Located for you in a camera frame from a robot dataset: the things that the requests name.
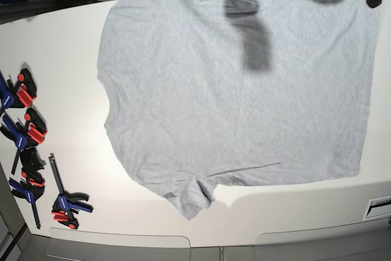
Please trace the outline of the grey T-shirt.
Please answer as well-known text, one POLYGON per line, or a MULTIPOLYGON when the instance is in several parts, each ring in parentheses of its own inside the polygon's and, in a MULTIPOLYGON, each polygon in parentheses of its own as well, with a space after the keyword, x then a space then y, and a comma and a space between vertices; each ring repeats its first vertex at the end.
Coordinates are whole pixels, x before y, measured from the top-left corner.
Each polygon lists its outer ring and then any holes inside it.
POLYGON ((357 176, 378 23, 365 0, 119 0, 97 65, 116 157, 186 219, 218 185, 357 176))

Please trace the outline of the white label plate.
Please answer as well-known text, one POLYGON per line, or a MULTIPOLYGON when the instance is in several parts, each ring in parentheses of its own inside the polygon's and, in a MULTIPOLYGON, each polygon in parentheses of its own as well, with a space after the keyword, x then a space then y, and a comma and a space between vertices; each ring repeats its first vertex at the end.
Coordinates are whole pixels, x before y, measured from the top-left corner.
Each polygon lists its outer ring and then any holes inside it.
POLYGON ((370 199, 363 220, 375 220, 390 217, 390 196, 370 199))

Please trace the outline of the blue red bar clamp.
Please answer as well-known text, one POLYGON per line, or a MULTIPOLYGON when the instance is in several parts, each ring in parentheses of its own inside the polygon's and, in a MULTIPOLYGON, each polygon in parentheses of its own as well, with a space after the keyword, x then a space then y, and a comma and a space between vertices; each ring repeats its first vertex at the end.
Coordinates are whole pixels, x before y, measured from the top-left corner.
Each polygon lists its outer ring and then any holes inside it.
POLYGON ((1 133, 13 141, 17 148, 11 170, 12 175, 15 174, 21 152, 37 147, 45 140, 47 133, 45 121, 33 107, 27 108, 24 119, 25 124, 22 125, 14 122, 6 112, 2 116, 1 133))
POLYGON ((9 178, 9 185, 12 187, 12 194, 15 197, 25 199, 31 205, 36 228, 40 229, 41 224, 36 202, 45 191, 45 179, 40 173, 45 167, 36 148, 21 151, 20 162, 21 180, 18 182, 9 178))
POLYGON ((53 219, 70 229, 77 230, 79 228, 79 222, 75 215, 80 211, 87 213, 93 212, 93 207, 88 203, 89 195, 84 193, 69 193, 62 183, 54 154, 51 153, 48 159, 59 190, 59 194, 51 210, 53 219))
POLYGON ((9 108, 28 108, 37 96, 37 86, 31 72, 23 68, 15 84, 1 74, 1 115, 9 108))

